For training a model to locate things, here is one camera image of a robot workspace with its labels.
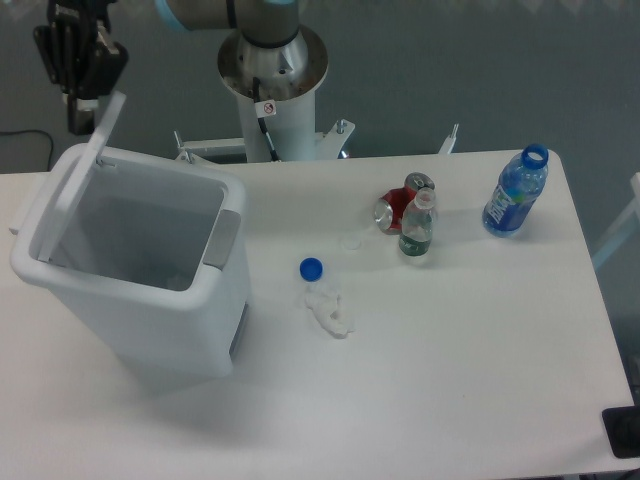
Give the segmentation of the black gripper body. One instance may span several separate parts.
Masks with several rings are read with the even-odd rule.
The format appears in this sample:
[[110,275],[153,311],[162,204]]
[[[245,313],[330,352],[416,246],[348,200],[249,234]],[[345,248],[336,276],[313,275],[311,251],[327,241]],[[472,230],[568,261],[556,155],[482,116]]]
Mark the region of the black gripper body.
[[70,24],[86,28],[96,33],[99,28],[111,32],[111,22],[108,7],[114,4],[110,0],[50,0],[47,2],[47,25],[44,30],[48,33],[59,23]]

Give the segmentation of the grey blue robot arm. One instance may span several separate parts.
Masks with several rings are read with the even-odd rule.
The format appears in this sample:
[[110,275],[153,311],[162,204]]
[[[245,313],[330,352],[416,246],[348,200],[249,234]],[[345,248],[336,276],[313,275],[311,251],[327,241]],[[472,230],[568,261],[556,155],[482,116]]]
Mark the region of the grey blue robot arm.
[[[49,1],[47,23],[33,30],[52,84],[60,87],[67,128],[76,136],[95,129],[99,99],[108,96],[129,53],[112,39],[109,1]],[[299,31],[296,1],[157,1],[164,21],[183,31],[237,29],[252,44],[278,48]]]

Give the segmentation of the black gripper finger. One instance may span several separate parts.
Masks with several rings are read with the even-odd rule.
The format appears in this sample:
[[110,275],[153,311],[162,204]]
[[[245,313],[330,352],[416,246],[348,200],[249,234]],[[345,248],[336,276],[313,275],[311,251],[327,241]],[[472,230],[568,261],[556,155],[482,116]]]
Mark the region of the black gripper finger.
[[88,73],[89,53],[82,30],[71,23],[51,23],[33,31],[47,76],[57,84],[66,106],[68,131],[89,135],[95,128],[98,95],[82,83]]
[[129,55],[111,39],[105,22],[98,22],[96,36],[77,63],[75,94],[83,100],[109,95],[123,72]]

